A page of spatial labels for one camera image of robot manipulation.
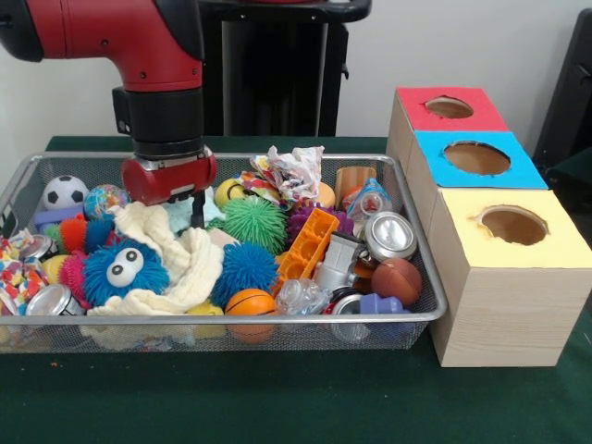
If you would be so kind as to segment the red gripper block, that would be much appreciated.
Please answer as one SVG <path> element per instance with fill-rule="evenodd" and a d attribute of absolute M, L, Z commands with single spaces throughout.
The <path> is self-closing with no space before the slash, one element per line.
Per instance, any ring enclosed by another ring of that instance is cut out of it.
<path fill-rule="evenodd" d="M 132 200 L 145 205 L 174 202 L 193 194 L 191 226 L 204 228 L 205 193 L 216 177 L 216 158 L 205 146 L 197 155 L 167 160 L 126 159 L 121 167 Z"/>

